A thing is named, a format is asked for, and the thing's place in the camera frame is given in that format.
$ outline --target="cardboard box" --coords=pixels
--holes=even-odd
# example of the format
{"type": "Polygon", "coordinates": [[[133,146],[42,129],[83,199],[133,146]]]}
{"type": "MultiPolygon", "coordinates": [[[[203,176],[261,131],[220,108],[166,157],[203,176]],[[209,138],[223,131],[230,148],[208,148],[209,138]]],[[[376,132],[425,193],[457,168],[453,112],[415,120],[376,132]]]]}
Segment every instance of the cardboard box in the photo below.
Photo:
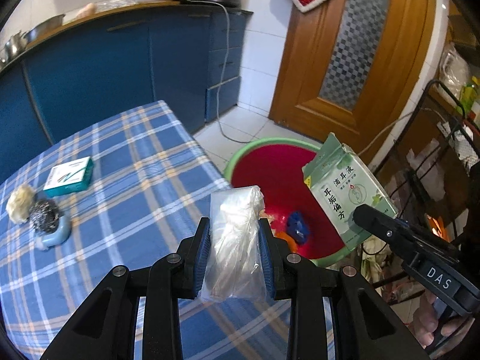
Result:
{"type": "Polygon", "coordinates": [[[303,167],[303,180],[351,251],[371,235],[353,222],[355,208],[368,204],[391,218],[398,215],[378,180],[333,133],[303,167]]]}
{"type": "Polygon", "coordinates": [[[62,163],[50,170],[43,191],[47,196],[66,195],[80,192],[88,188],[92,178],[93,161],[91,157],[62,163]]]}

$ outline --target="tablecloth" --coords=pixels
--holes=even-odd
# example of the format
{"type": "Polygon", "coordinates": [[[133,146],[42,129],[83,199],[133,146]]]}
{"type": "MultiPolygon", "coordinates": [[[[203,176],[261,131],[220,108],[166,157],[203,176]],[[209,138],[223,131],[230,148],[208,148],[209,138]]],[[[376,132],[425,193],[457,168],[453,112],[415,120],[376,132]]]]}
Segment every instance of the tablecloth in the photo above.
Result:
{"type": "MultiPolygon", "coordinates": [[[[112,267],[142,268],[176,251],[208,216],[210,193],[229,187],[162,101],[86,128],[30,161],[0,186],[0,300],[12,342],[39,359],[112,267]],[[29,225],[9,220],[8,197],[22,183],[41,190],[53,166],[86,156],[94,161],[88,190],[55,198],[71,217],[71,236],[48,251],[35,249],[29,225]]],[[[142,299],[136,359],[144,306],[142,299]]],[[[185,359],[286,356],[290,301],[179,300],[179,314],[185,359]]],[[[327,330],[333,359],[330,321],[327,330]]]]}

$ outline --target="light blue scrubber handle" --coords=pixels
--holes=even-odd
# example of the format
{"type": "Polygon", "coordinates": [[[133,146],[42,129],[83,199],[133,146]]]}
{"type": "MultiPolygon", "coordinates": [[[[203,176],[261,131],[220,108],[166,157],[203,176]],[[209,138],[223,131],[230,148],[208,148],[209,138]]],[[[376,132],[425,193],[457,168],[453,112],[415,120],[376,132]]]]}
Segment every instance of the light blue scrubber handle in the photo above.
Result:
{"type": "Polygon", "coordinates": [[[51,233],[40,235],[35,238],[35,246],[41,251],[46,251],[52,246],[63,243],[70,235],[71,223],[68,215],[61,216],[59,219],[58,229],[51,233]]]}

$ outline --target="metal screw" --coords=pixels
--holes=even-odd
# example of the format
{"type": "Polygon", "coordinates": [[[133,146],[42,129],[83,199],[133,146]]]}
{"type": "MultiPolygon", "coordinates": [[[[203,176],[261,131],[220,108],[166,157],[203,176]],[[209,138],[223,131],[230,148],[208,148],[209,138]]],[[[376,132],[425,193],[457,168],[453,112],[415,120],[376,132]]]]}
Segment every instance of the metal screw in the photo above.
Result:
{"type": "Polygon", "coordinates": [[[351,265],[344,266],[342,271],[346,276],[349,276],[350,278],[352,278],[353,276],[355,276],[357,274],[357,270],[354,267],[352,267],[351,265]]]}
{"type": "Polygon", "coordinates": [[[299,255],[296,254],[296,253],[291,253],[291,254],[289,254],[289,255],[286,257],[286,260],[287,260],[289,263],[298,264],[300,261],[302,261],[302,257],[299,256],[299,255]]]}
{"type": "Polygon", "coordinates": [[[115,268],[113,268],[112,273],[113,273],[114,276],[120,277],[120,276],[123,276],[126,271],[127,270],[125,269],[125,267],[123,265],[119,265],[119,266],[116,266],[115,268]]]}
{"type": "Polygon", "coordinates": [[[178,253],[170,253],[167,257],[166,260],[170,264],[176,264],[182,259],[182,256],[180,256],[178,253]]]}

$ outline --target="checkered glass panel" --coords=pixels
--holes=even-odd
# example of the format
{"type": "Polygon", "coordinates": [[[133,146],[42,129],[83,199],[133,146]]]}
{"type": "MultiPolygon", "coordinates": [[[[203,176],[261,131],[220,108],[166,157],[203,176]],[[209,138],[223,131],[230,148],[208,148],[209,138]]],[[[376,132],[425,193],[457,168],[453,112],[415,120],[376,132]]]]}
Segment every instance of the checkered glass panel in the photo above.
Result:
{"type": "Polygon", "coordinates": [[[352,110],[374,60],[390,0],[346,0],[319,96],[352,110]]]}

